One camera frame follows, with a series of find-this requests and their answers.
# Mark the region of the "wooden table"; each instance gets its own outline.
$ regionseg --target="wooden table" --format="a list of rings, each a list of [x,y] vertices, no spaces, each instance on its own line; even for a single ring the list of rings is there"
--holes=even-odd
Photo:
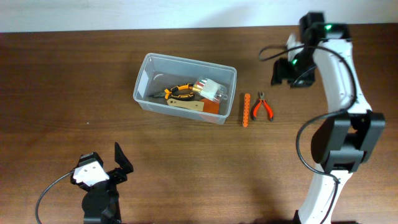
[[[398,220],[398,26],[350,26],[366,99],[387,121],[372,158],[343,189],[333,220]],[[273,62],[258,50],[297,27],[114,30],[0,35],[0,223],[33,223],[48,184],[96,151],[116,167],[120,143],[135,171],[118,186],[126,223],[252,223],[291,219],[312,173],[295,152],[299,127],[327,111],[322,81],[270,86]],[[235,67],[231,115],[215,125],[144,111],[132,98],[145,55]],[[275,113],[241,126],[242,94],[264,91]],[[309,143],[317,126],[302,139]],[[44,223],[81,223],[85,192],[63,180],[40,206]]]

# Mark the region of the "gray plastic bin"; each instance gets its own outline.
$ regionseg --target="gray plastic bin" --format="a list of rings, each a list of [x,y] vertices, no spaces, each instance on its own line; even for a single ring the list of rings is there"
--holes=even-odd
[[[227,88],[228,99],[221,101],[218,114],[169,106],[165,98],[149,97],[179,84],[195,83],[199,77],[210,78]],[[236,69],[233,67],[149,53],[145,56],[139,70],[133,97],[144,110],[223,124],[231,112],[235,85]]]

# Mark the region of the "pliers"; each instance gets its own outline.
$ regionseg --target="pliers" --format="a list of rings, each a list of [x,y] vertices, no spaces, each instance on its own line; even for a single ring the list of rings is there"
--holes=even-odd
[[[256,103],[251,108],[251,113],[250,113],[251,119],[253,121],[255,121],[257,119],[257,110],[260,108],[261,105],[264,105],[264,107],[266,108],[267,113],[268,113],[269,121],[273,121],[274,120],[274,113],[272,112],[272,109],[268,105],[267,101],[264,99],[264,93],[263,92],[259,93],[259,98],[257,99]]]
[[[184,100],[184,101],[192,100],[195,97],[195,95],[193,93],[177,95],[177,96],[173,95],[173,93],[175,93],[179,90],[191,90],[192,88],[193,88],[193,84],[185,83],[185,84],[177,85],[171,89],[167,88],[160,93],[155,93],[155,94],[151,95],[150,97],[153,97],[153,98],[164,97],[166,100],[168,100],[169,98],[176,99],[176,100]]]

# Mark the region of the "white wall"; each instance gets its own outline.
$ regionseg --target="white wall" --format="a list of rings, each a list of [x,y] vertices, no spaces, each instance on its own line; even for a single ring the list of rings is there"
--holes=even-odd
[[[0,0],[0,32],[398,22],[398,0]]]

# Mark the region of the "red pliers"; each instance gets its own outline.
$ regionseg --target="red pliers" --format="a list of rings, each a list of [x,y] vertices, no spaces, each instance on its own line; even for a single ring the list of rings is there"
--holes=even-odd
[[[257,99],[256,103],[251,108],[251,113],[250,113],[251,119],[253,121],[255,121],[257,119],[257,110],[260,108],[261,105],[264,105],[264,107],[266,108],[269,121],[273,121],[274,120],[274,112],[272,112],[271,107],[268,105],[267,101],[264,99],[263,92],[259,93],[259,98]]]

